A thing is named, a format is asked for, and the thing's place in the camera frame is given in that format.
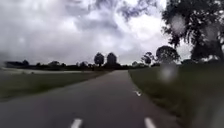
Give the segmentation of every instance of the white dashed line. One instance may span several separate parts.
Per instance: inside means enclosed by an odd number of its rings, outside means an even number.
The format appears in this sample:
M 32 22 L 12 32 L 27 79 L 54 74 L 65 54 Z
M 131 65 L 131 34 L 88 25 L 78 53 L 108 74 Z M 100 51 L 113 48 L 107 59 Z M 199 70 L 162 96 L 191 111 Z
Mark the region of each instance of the white dashed line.
M 81 128 L 82 122 L 81 119 L 75 119 L 71 128 Z
M 145 126 L 146 126 L 146 128 L 156 128 L 156 126 L 154 125 L 152 120 L 148 117 L 145 118 Z
M 137 94 L 137 96 L 141 96 L 142 95 L 139 91 L 134 91 L 134 92 Z

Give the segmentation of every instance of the sky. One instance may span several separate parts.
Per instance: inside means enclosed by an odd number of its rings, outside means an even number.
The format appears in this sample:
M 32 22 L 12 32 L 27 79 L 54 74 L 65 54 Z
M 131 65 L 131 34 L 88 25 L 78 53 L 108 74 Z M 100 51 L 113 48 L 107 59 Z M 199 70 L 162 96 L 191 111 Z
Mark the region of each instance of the sky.
M 1 0 L 0 61 L 93 63 L 97 52 L 113 52 L 122 64 L 140 61 L 145 52 L 168 45 L 161 20 L 166 0 L 154 2 L 148 15 L 127 21 L 119 9 L 137 0 Z M 183 43 L 178 48 L 182 59 L 189 51 Z

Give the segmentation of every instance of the tree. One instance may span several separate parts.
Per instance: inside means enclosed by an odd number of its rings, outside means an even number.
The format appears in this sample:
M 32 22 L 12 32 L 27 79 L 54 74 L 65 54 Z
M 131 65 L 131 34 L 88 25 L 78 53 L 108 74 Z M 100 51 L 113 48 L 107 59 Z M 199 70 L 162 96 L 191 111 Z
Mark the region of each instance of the tree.
M 107 69 L 120 69 L 121 65 L 117 63 L 117 56 L 114 53 L 107 55 L 107 63 L 104 65 Z
M 223 0 L 170 0 L 162 15 L 164 31 L 171 35 L 169 43 L 177 47 L 183 39 L 196 46 L 194 52 L 200 50 L 200 53 L 209 47 L 213 49 L 210 54 L 224 61 L 223 7 Z
M 88 68 L 88 62 L 83 61 L 79 65 L 80 69 L 87 69 Z
M 58 66 L 60 66 L 60 63 L 58 61 L 52 61 L 48 65 L 50 67 L 58 67 Z
M 136 67 L 136 66 L 138 66 L 138 62 L 137 62 L 137 61 L 134 61 L 134 62 L 132 63 L 132 67 Z
M 65 68 L 66 67 L 66 64 L 65 63 L 62 63 L 61 64 L 61 67 Z
M 150 65 L 152 62 L 152 59 L 154 59 L 154 56 L 152 55 L 151 52 L 147 52 L 145 55 L 143 55 L 141 59 L 145 64 Z
M 161 63 L 171 63 L 180 59 L 176 49 L 170 46 L 159 47 L 156 51 L 156 57 Z
M 114 53 L 111 52 L 107 55 L 107 64 L 111 66 L 117 64 L 117 57 Z
M 207 45 L 196 44 L 191 50 L 191 59 L 196 62 L 209 58 L 209 56 L 214 56 L 214 51 Z
M 104 64 L 104 56 L 101 53 L 97 53 L 96 56 L 94 57 L 94 62 L 96 65 L 101 67 L 102 64 Z
M 29 63 L 27 60 L 24 60 L 24 61 L 22 62 L 22 64 L 23 64 L 23 66 L 29 66 L 29 65 L 30 65 L 30 63 Z

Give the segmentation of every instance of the grass verge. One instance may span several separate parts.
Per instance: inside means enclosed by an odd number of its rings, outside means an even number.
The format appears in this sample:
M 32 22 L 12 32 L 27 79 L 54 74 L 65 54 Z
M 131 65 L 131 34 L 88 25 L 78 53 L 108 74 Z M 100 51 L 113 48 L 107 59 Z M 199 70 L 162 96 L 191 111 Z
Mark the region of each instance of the grass verge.
M 130 70 L 133 82 L 157 105 L 179 117 L 183 127 L 189 127 L 197 108 L 208 98 L 224 90 L 223 66 L 185 66 L 171 83 L 158 78 L 160 67 Z
M 9 100 L 14 97 L 46 92 L 82 82 L 105 72 L 68 73 L 68 74 L 14 74 L 0 75 L 0 98 Z

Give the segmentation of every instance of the asphalt road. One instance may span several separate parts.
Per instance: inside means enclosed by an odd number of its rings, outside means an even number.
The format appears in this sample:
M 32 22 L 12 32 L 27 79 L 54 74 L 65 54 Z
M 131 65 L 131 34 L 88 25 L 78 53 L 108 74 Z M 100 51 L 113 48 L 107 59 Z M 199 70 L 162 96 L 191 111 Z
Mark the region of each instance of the asphalt road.
M 178 128 L 175 118 L 139 93 L 127 71 L 116 71 L 47 93 L 0 103 L 0 128 Z

